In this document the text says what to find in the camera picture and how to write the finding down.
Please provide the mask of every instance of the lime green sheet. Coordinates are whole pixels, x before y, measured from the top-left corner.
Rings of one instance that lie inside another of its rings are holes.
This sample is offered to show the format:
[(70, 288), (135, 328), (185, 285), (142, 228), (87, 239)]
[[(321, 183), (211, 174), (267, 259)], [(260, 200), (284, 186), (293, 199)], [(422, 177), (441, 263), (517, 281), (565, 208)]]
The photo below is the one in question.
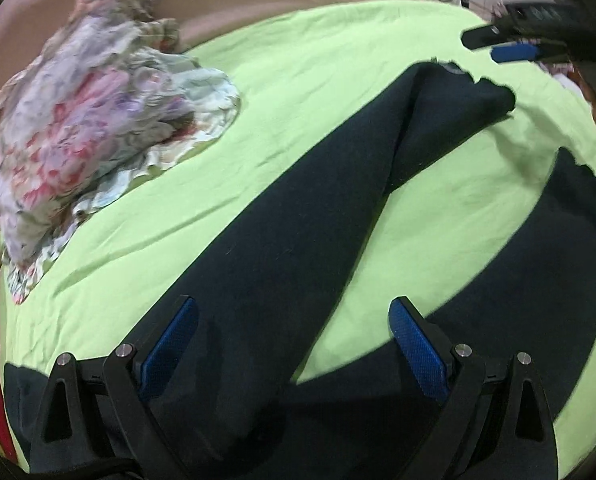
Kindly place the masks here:
[[(596, 173), (587, 104), (529, 63), (498, 66), (464, 49), (460, 32), (480, 23), (443, 4), (367, 2), (288, 14), (194, 49), (233, 78), (240, 117), (203, 153), (145, 178), (83, 225), (21, 306), (1, 275), (1, 364), (48, 374), (61, 352), (108, 354), (265, 187), (409, 65), (436, 57), (511, 86), (516, 110), (392, 194), (298, 379), (385, 343), (396, 296), (433, 312), (523, 222), (559, 146)], [(555, 427), (563, 477), (596, 443), (596, 344)]]

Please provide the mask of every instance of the crumpled fabric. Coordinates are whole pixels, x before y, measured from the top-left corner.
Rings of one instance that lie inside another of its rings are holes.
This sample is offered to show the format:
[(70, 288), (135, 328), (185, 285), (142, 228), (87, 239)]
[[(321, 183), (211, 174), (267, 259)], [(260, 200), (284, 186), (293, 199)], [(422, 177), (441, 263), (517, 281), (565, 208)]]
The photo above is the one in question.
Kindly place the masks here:
[(235, 119), (223, 72), (182, 54), (156, 0), (78, 0), (0, 91), (0, 236), (21, 303), (78, 225), (131, 181), (174, 166)]

